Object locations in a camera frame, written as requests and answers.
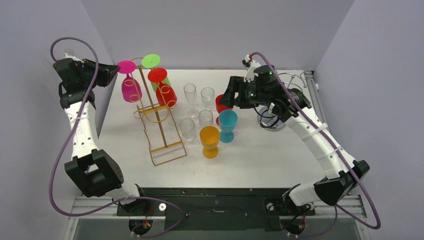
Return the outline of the red plastic wine glass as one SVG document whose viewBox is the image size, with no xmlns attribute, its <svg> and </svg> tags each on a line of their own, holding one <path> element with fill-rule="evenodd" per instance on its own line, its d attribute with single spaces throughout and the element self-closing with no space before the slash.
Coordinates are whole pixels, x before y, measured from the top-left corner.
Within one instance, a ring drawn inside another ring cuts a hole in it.
<svg viewBox="0 0 424 240">
<path fill-rule="evenodd" d="M 174 108 L 177 103 L 177 96 L 174 89 L 166 83 L 168 72 L 161 67 L 154 68 L 148 73 L 148 80 L 157 85 L 155 94 L 159 105 Z"/>
<path fill-rule="evenodd" d="M 223 96 L 224 96 L 223 94 L 220 94 L 215 99 L 215 107 L 216 107 L 216 111 L 218 113 L 218 116 L 215 119 L 215 122 L 216 122 L 217 126 L 219 126 L 219 115 L 221 114 L 221 112 L 224 111 L 224 110 L 233 110 L 233 108 L 226 107 L 226 106 L 224 106 L 224 105 L 222 105 L 222 104 L 219 103 L 220 102 L 220 99 Z"/>
</svg>

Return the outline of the cyan plastic wine glass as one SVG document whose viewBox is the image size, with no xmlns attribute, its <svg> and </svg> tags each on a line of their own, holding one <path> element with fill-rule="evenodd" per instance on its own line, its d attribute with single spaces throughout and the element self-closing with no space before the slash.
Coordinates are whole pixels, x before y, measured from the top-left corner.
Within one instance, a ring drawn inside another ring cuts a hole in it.
<svg viewBox="0 0 424 240">
<path fill-rule="evenodd" d="M 237 113 L 230 109 L 223 110 L 218 116 L 218 121 L 221 129 L 220 141 L 223 143 L 232 142 L 235 137 L 233 131 L 238 122 Z"/>
</svg>

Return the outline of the clear glass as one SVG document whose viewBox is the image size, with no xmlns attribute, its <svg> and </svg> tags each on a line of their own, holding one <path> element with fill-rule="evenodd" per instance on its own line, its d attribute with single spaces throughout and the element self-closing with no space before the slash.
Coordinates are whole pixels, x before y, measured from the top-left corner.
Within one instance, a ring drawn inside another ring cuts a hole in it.
<svg viewBox="0 0 424 240">
<path fill-rule="evenodd" d="M 205 110 L 212 110 L 215 106 L 215 91 L 211 87 L 205 87 L 201 90 L 201 102 Z"/>
<path fill-rule="evenodd" d="M 179 123 L 179 128 L 183 138 L 187 142 L 192 142 L 196 138 L 195 122 L 190 118 L 182 119 Z"/>
<path fill-rule="evenodd" d="M 200 111 L 198 114 L 198 122 L 199 122 L 200 130 L 202 130 L 204 127 L 212 126 L 213 120 L 214 120 L 214 116 L 210 110 L 204 109 Z"/>
</svg>

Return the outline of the magenta plastic wine glass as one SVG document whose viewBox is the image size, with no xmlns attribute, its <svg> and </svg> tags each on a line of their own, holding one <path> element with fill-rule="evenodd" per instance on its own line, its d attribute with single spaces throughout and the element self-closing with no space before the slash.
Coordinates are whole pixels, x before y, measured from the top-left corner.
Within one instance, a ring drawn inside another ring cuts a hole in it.
<svg viewBox="0 0 424 240">
<path fill-rule="evenodd" d="M 142 97 L 140 84 L 132 77 L 132 73 L 136 70 L 137 66 L 133 61 L 123 60 L 118 64 L 120 74 L 125 74 L 126 77 L 121 84 L 121 92 L 123 99 L 128 103 L 135 103 Z"/>
</svg>

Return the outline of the clear champagne flute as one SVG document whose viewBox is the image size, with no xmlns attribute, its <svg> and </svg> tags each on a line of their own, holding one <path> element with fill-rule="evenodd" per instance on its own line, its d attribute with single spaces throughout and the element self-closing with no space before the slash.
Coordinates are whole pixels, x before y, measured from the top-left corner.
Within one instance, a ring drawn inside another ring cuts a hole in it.
<svg viewBox="0 0 424 240">
<path fill-rule="evenodd" d="M 190 104 L 190 110 L 187 113 L 187 116 L 195 120 L 199 116 L 199 111 L 196 109 L 197 105 L 197 89 L 193 83 L 187 83 L 183 87 L 184 96 L 186 101 Z"/>
</svg>

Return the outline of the orange plastic wine glass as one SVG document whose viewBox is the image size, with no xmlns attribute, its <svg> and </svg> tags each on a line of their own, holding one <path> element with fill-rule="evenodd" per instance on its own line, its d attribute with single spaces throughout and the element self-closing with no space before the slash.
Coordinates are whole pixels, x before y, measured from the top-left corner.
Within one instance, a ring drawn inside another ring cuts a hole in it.
<svg viewBox="0 0 424 240">
<path fill-rule="evenodd" d="M 207 159 L 215 158 L 219 154 L 220 131 L 212 125 L 205 126 L 200 130 L 199 137 L 203 156 Z"/>
</svg>

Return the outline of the green plastic wine glass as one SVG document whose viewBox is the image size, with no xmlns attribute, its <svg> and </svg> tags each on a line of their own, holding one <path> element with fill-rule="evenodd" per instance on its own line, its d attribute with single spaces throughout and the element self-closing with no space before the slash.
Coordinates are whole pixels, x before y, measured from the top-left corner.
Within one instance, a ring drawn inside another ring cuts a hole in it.
<svg viewBox="0 0 424 240">
<path fill-rule="evenodd" d="M 151 53 L 142 58 L 141 65 L 146 69 L 152 70 L 155 67 L 157 67 L 160 64 L 160 62 L 161 62 L 161 57 L 158 54 Z M 166 78 L 163 82 L 165 84 L 168 84 L 169 86 L 172 86 L 168 78 Z M 156 91 L 158 84 L 155 82 L 150 82 L 150 84 L 152 86 L 153 91 Z"/>
</svg>

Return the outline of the gold wire glass rack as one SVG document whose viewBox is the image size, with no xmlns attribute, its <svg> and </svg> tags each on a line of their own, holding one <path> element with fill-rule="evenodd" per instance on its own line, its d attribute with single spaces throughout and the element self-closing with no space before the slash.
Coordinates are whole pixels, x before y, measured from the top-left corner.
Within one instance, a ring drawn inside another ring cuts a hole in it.
<svg viewBox="0 0 424 240">
<path fill-rule="evenodd" d="M 173 108 L 169 108 L 153 102 L 153 94 L 148 89 L 148 78 L 145 77 L 143 68 L 142 63 L 136 64 L 149 104 L 145 105 L 141 97 L 134 114 L 135 118 L 140 119 L 143 124 L 149 156 L 152 164 L 157 167 L 186 157 L 187 150 L 172 113 L 177 103 Z"/>
</svg>

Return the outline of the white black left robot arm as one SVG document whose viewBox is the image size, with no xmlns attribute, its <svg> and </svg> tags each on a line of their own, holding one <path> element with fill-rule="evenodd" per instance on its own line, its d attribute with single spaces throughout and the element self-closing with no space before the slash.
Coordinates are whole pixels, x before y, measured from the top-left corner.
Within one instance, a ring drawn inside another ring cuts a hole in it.
<svg viewBox="0 0 424 240">
<path fill-rule="evenodd" d="M 119 165 L 97 146 L 95 94 L 89 87 L 106 87 L 117 75 L 119 66 L 98 64 L 92 60 L 63 58 L 53 64 L 61 78 L 60 105 L 75 130 L 72 134 L 71 161 L 64 169 L 86 197 L 108 196 L 119 199 L 118 205 L 127 212 L 143 215 L 149 201 L 140 196 L 136 184 L 128 185 Z"/>
</svg>

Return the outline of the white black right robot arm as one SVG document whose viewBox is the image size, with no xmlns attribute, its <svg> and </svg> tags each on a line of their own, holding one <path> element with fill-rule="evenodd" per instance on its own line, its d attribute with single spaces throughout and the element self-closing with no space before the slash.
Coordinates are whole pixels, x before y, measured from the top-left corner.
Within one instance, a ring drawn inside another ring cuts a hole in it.
<svg viewBox="0 0 424 240">
<path fill-rule="evenodd" d="M 317 201 L 335 206 L 357 186 L 357 179 L 362 180 L 370 170 L 365 160 L 357 160 L 342 149 L 305 95 L 296 88 L 283 88 L 267 65 L 253 70 L 252 77 L 230 76 L 219 103 L 240 109 L 269 107 L 300 137 L 321 165 L 322 180 L 298 184 L 283 195 L 282 207 L 289 214 Z"/>
</svg>

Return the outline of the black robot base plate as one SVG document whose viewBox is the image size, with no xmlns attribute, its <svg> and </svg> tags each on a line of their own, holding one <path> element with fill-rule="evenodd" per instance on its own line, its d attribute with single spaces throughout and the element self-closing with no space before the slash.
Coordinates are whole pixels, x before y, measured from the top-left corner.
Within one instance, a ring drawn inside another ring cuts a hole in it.
<svg viewBox="0 0 424 240">
<path fill-rule="evenodd" d="M 286 230 L 307 235 L 313 220 L 341 223 L 351 217 L 365 218 L 359 196 L 346 196 L 339 208 L 322 201 L 296 207 L 289 203 L 287 188 L 164 188 L 141 187 L 140 200 L 114 203 L 113 197 L 78 196 L 71 211 L 91 211 L 92 218 L 129 220 L 139 235 L 154 230 L 244 231 Z"/>
</svg>

